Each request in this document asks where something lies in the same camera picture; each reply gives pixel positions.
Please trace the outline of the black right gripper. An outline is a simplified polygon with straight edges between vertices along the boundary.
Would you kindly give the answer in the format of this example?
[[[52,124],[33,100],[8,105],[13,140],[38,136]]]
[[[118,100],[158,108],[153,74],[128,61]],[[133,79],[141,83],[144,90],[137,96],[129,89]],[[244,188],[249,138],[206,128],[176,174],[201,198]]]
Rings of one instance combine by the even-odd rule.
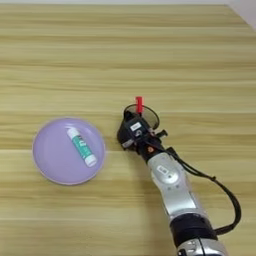
[[[152,157],[165,151],[161,141],[163,136],[167,136],[165,130],[159,133],[139,133],[138,136],[124,131],[121,133],[121,147],[124,150],[136,152],[145,162],[148,162]]]

